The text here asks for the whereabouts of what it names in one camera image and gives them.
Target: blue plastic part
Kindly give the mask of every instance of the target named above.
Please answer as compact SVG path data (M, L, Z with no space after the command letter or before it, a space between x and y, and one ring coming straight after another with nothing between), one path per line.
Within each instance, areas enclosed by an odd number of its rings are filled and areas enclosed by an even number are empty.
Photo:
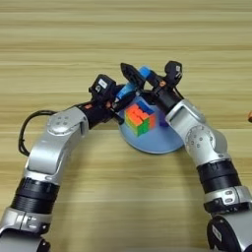
M151 69L147 66L143 66L139 69L139 72L146 79L151 74Z
M139 101L145 102L142 97L136 96L129 106ZM158 107L150 105L150 108L158 117L158 113L160 112ZM119 115L124 118L124 110L121 110ZM122 137L129 145L145 153L167 154L184 146L182 139L171 127L161 127L158 123L154 129L139 137L134 134L126 123L120 125L119 129Z
M149 67L147 66L143 66L139 69L140 74L146 79L150 73L151 70ZM134 91L136 89L136 86L132 83L128 83L126 84L120 92L118 92L118 94L116 95L117 98L121 99L123 96L125 96L127 93Z
M121 99L123 96L125 96L127 93L132 92L136 89L136 86L132 83L126 84L120 92L117 93L116 97Z
M154 113L154 111L153 111L152 109L150 109L143 101L139 100L139 101L137 102L137 104L138 104L139 107L141 107L141 109L142 109L144 112L148 113L149 115L151 115L151 114Z

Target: wood grain surface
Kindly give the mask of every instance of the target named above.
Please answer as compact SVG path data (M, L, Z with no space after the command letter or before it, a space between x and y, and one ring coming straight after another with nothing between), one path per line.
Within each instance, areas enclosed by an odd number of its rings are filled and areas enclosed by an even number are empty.
M225 133L252 189L251 0L1 0L0 214L25 166L17 140L30 113L89 100L99 73L124 83L120 62L162 73L168 60L183 63L179 89ZM44 123L29 127L29 147ZM207 248L203 196L184 150L139 153L111 121L73 152L46 238L56 252Z

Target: wooden table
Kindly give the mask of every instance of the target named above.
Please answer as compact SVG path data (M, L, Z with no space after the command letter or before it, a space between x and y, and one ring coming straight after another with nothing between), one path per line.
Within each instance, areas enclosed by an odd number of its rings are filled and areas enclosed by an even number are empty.
M1 0L0 213L26 163L17 140L30 113L89 100L100 73L124 83L120 62L161 74L168 60L183 63L179 89L225 133L252 189L251 0ZM109 122L73 152L46 238L56 252L207 247L203 196L184 150L139 153Z

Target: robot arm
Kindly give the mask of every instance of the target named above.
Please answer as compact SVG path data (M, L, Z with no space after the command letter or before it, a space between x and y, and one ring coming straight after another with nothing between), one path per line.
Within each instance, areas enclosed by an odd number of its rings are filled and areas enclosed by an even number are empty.
M96 124L113 117L123 122L116 111L126 106L134 94L115 102L121 89L107 76L99 75L90 88L90 102L49 117L29 154L14 200L1 219L0 251L49 251L50 244L41 236L49 230L66 162Z
M166 122L181 137L197 167L205 192L204 207L212 216L207 228L211 249L251 252L251 194L241 185L227 152L225 136L211 127L205 116L177 90L182 65L168 62L164 77L150 71L146 80L153 87L151 91L141 90L143 80L139 81L138 71L133 66L123 63L121 68L130 82L135 81L141 96L165 113Z

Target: silver metal segment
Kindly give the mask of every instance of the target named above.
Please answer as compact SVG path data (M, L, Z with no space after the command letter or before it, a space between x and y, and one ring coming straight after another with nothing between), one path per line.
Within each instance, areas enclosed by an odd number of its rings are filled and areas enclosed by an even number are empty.
M51 224L51 219L52 215L26 213L7 208L0 222L0 234L6 229L38 233L39 230L46 229L46 224Z
M88 118L77 107L50 116L31 150L24 177L60 185L70 153L88 131Z
M196 166L231 159L225 136L209 126L205 116L187 99L177 103L165 120L181 137Z
M252 197L246 186L229 187L211 193L207 193L205 194L205 203L212 202L218 198L222 198L222 201L226 206L241 203L252 204Z
M245 249L252 244L252 211L236 212L221 216L226 219L232 227L241 251L245 251Z
M0 238L1 252L36 252L42 238L24 233L4 232Z

